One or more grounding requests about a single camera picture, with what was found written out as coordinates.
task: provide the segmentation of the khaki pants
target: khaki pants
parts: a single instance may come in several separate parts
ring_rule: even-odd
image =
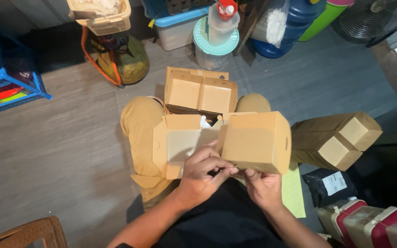
[[[257,93],[242,96],[235,112],[269,112],[270,104]],[[163,107],[148,97],[135,97],[125,106],[120,117],[124,135],[129,138],[136,174],[132,179],[140,186],[145,211],[155,206],[171,193],[180,180],[166,180],[153,164],[153,129],[161,121]]]

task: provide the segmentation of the forearm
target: forearm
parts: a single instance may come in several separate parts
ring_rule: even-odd
[[[107,248],[114,248],[122,243],[134,248],[151,247],[186,211],[171,193],[153,209],[129,223]]]
[[[291,248],[331,247],[321,236],[312,232],[293,216],[285,206],[280,207],[279,210],[266,210],[264,213],[273,228]]]

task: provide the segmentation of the kraft paper box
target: kraft paper box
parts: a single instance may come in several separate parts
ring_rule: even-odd
[[[289,168],[290,125],[278,111],[232,115],[221,127],[223,138],[221,157],[239,169],[284,175]]]
[[[313,118],[292,126],[291,161],[347,170],[382,134],[364,112]]]
[[[279,112],[225,113],[213,127],[205,116],[164,116],[153,131],[153,163],[166,179],[181,178],[185,159],[216,139],[222,158],[240,169],[285,174],[289,168],[290,126]]]
[[[234,112],[238,101],[237,84],[221,78],[228,78],[228,74],[168,67],[165,114],[201,114],[212,120],[223,113]]]
[[[153,130],[153,163],[162,177],[181,178],[185,159],[216,140],[221,122],[211,127],[201,115],[167,115]]]

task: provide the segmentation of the hand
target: hand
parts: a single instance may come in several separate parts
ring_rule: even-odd
[[[281,198],[281,175],[247,169],[244,178],[249,196],[262,210],[276,212],[284,207]]]
[[[212,146],[217,141],[196,150],[185,161],[180,185],[172,194],[184,210],[190,210],[208,200],[220,185],[231,175],[238,172],[230,162],[222,159]],[[210,171],[218,171],[214,177],[208,175]]]

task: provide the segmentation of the blue water jug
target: blue water jug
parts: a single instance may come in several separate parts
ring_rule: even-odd
[[[286,30],[281,41],[280,48],[273,44],[254,40],[257,52],[267,58],[279,58],[286,54],[298,41],[312,22],[326,8],[326,0],[320,0],[312,4],[309,0],[290,0],[289,13],[287,15]]]

